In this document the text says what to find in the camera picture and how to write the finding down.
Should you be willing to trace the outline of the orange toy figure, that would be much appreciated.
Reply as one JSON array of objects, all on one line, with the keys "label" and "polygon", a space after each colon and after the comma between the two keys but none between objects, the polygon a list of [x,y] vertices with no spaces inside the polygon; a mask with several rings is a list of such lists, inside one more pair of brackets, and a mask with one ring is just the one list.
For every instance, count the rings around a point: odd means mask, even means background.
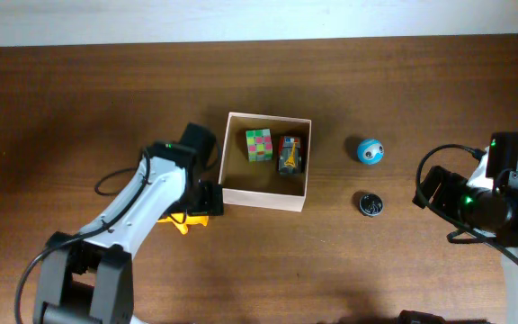
[{"label": "orange toy figure", "polygon": [[209,222],[208,216],[190,216],[184,213],[172,213],[165,215],[163,218],[157,221],[158,223],[171,223],[173,224],[183,235],[186,235],[191,225],[202,225],[207,226]]}]

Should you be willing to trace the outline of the pastel puzzle cube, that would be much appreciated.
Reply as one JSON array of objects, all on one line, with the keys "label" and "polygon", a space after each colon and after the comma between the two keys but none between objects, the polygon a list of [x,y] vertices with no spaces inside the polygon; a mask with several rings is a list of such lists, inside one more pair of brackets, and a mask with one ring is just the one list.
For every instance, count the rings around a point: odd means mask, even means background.
[{"label": "pastel puzzle cube", "polygon": [[250,162],[272,160],[273,144],[269,129],[246,131],[247,155]]}]

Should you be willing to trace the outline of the blue ball with eyes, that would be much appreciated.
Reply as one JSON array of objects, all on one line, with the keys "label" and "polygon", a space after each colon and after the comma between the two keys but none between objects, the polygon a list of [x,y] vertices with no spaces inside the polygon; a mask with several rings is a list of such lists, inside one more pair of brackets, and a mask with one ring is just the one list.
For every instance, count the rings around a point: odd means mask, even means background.
[{"label": "blue ball with eyes", "polygon": [[377,139],[365,139],[357,148],[357,158],[364,165],[375,165],[383,159],[383,156],[383,145]]}]

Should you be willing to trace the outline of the red grey toy car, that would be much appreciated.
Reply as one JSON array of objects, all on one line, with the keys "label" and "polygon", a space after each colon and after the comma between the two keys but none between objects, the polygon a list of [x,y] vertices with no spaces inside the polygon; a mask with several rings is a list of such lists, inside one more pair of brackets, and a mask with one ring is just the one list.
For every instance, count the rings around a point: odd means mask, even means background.
[{"label": "red grey toy car", "polygon": [[302,172],[302,141],[300,137],[283,136],[279,142],[278,172],[296,175]]}]

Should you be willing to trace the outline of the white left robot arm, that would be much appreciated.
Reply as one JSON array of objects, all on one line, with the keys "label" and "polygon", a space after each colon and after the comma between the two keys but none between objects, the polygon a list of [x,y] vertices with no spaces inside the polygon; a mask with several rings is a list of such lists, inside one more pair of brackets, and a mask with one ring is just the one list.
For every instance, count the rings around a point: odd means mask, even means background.
[{"label": "white left robot arm", "polygon": [[136,323],[135,255],[158,223],[186,234],[223,212],[220,188],[202,182],[214,138],[143,148],[129,183],[75,235],[57,232],[27,267],[40,265],[35,323]]}]

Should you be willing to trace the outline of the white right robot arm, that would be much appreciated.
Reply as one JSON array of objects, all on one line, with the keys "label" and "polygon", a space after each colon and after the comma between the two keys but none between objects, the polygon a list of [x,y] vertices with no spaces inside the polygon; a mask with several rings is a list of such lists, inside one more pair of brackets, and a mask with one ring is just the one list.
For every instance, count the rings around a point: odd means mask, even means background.
[{"label": "white right robot arm", "polygon": [[518,323],[518,132],[496,132],[486,148],[464,151],[478,162],[473,174],[418,168],[413,202],[454,226],[450,243],[485,244],[501,254],[506,320]]}]

